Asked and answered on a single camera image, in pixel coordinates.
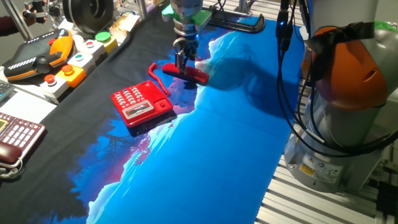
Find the black cloth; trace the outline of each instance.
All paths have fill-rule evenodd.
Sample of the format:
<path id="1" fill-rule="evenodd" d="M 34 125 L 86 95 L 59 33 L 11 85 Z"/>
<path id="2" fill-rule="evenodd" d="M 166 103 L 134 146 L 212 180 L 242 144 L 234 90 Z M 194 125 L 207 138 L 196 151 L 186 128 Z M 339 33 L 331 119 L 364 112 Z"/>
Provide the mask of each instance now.
<path id="1" fill-rule="evenodd" d="M 0 223 L 38 223 L 87 215 L 71 193 L 68 173 L 79 169 L 79 158 L 96 141 L 104 120 L 115 117 L 111 94 L 143 82 L 153 59 L 169 58 L 175 33 L 155 12 L 128 40 L 60 103 L 41 123 L 48 133 L 26 164 L 20 180 L 0 182 Z"/>

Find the red telephone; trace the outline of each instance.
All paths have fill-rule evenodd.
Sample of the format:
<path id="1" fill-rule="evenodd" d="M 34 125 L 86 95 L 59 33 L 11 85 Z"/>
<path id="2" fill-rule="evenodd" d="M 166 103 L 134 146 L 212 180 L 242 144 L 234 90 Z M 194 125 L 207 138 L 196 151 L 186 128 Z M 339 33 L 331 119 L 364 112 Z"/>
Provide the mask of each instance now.
<path id="1" fill-rule="evenodd" d="M 152 72 L 155 67 L 156 64 L 152 64 L 148 70 L 152 77 L 155 76 Z M 156 80 L 163 89 L 162 81 L 158 77 Z M 146 81 L 117 91 L 111 98 L 126 126 L 133 128 L 173 109 L 166 94 L 154 82 Z"/>

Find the white button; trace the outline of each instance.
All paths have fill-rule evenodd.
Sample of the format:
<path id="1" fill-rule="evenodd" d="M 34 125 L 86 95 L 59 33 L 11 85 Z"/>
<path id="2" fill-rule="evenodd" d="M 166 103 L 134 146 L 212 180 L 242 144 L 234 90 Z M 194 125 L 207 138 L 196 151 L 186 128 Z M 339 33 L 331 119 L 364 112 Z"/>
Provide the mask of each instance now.
<path id="1" fill-rule="evenodd" d="M 10 137 L 9 137 L 9 136 L 6 136 L 6 137 L 4 138 L 4 140 L 3 140 L 3 142 L 8 142 L 8 140 L 10 140 Z"/>
<path id="2" fill-rule="evenodd" d="M 28 141 L 30 139 L 30 135 L 25 136 L 24 141 Z"/>
<path id="3" fill-rule="evenodd" d="M 20 142 L 21 142 L 21 140 L 18 139 L 15 141 L 14 145 L 17 146 Z"/>

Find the control box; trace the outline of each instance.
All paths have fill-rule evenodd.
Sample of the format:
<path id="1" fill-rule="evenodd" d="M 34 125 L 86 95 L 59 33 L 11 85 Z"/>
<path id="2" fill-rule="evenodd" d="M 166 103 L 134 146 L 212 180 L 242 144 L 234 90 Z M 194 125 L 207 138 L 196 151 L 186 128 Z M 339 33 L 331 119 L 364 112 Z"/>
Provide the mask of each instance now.
<path id="1" fill-rule="evenodd" d="M 76 88 L 76 86 L 78 86 L 86 78 L 85 71 L 82 68 L 73 65 L 66 65 L 62 67 L 56 76 L 66 79 L 68 85 L 72 88 Z"/>
<path id="2" fill-rule="evenodd" d="M 82 68 L 85 71 L 86 76 L 88 76 L 97 67 L 93 56 L 82 53 L 74 55 L 68 61 L 68 64 Z"/>
<path id="3" fill-rule="evenodd" d="M 67 80 L 55 75 L 47 75 L 44 77 L 44 81 L 44 83 L 40 84 L 44 97 L 52 103 L 59 104 L 62 95 L 69 88 Z"/>
<path id="4" fill-rule="evenodd" d="M 111 98 L 128 128 L 173 109 L 173 104 L 152 81 L 117 91 Z"/>
<path id="5" fill-rule="evenodd" d="M 87 40 L 85 44 L 76 45 L 76 48 L 80 53 L 93 56 L 97 66 L 108 57 L 104 44 L 96 40 Z"/>
<path id="6" fill-rule="evenodd" d="M 109 32 L 100 32 L 95 35 L 95 39 L 104 44 L 106 53 L 108 55 L 118 47 L 118 42 Z"/>
<path id="7" fill-rule="evenodd" d="M 0 167 L 12 169 L 19 166 L 21 162 L 18 158 L 25 158 L 44 130 L 42 124 L 0 113 L 0 142 L 13 146 L 17 152 L 8 152 L 7 154 L 13 157 L 7 158 L 6 161 L 0 160 Z"/>

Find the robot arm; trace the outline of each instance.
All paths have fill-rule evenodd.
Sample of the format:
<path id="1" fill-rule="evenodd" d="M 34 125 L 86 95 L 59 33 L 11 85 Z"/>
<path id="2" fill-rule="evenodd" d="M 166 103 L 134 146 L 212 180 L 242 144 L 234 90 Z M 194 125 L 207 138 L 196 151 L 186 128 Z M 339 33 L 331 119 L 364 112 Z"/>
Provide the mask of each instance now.
<path id="1" fill-rule="evenodd" d="M 184 75 L 188 60 L 198 55 L 199 33 L 211 19 L 211 12 L 202 11 L 202 6 L 203 0 L 171 0 L 162 13 L 164 21 L 173 20 L 175 24 L 175 67 Z"/>

